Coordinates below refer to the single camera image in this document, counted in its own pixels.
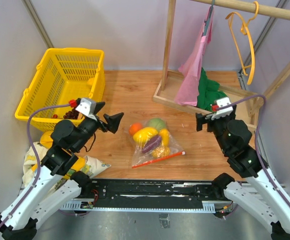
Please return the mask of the orange fruit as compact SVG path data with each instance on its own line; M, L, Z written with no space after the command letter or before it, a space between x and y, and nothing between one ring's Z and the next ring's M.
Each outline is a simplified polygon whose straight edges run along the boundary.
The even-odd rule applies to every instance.
M128 133L130 136L133 136L135 133L137 133L142 128L143 128L142 123L140 123L140 122L133 123L130 125L130 127L128 129Z

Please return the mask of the yellow bananas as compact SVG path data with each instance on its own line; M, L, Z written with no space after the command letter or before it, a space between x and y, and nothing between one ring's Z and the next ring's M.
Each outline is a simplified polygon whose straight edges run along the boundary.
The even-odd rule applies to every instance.
M159 131L158 135L161 137L162 145L168 147L170 143L170 132L168 131L168 129L162 128Z

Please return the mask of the green cabbage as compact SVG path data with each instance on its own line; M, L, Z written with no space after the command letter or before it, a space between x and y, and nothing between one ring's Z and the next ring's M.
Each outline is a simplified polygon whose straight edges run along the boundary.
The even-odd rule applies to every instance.
M150 119L147 123L146 123L146 126L147 127L151 127L151 128L154 128L156 129L158 132L162 129L166 129L167 128L167 124L166 122L161 119L161 118L152 118Z

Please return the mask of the orange mango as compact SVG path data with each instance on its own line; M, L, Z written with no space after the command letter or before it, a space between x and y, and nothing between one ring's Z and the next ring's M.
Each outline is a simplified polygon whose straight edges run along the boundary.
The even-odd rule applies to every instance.
M154 127L144 127L133 135L133 140L136 144L142 145L157 134L158 131Z

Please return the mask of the yellow lemon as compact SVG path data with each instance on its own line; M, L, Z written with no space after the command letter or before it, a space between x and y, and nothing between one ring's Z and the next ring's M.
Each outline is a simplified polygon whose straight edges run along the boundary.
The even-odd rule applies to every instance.
M160 159L160 158L165 158L165 157L169 156L170 152L171 152L171 150L168 146L162 145L162 146L155 148L151 152L151 155L156 159Z

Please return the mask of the purple sweet potato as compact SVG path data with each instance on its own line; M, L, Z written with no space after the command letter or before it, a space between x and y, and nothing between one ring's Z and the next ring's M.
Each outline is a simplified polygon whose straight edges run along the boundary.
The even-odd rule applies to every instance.
M143 154L146 154L146 153L154 150L158 146L160 146L161 143L162 143L162 138L159 135L155 135L144 145L141 152Z

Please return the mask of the clear zip bag orange zipper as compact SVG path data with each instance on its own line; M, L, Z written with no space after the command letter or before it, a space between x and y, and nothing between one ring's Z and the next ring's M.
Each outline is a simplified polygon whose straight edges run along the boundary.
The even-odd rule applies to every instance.
M133 169L186 154L162 118L135 122L127 132L135 147L131 160Z

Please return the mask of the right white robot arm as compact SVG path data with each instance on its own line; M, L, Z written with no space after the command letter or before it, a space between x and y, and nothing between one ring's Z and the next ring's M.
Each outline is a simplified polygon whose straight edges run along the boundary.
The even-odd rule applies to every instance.
M275 179L270 167L249 145L252 133L235 114L213 119L211 114L197 113L196 130L207 125L230 167L244 178L261 196L258 199L233 177L222 173L212 182L212 196L228 199L243 208L266 228L273 240L290 240L290 197Z

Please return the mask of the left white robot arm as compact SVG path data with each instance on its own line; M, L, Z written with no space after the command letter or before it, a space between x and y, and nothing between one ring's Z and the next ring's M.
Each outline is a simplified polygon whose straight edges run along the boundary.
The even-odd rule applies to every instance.
M37 169L21 194L0 213L0 232L5 240L31 240L38 228L67 201L86 198L92 193L92 180L82 171L73 173L69 180L49 197L49 190L57 184L79 159L76 155L96 131L115 134L124 116L122 112L107 115L104 121L96 115L105 102L79 98L74 106L85 118L79 125L69 119L60 120L51 134L52 146L43 159L37 159Z

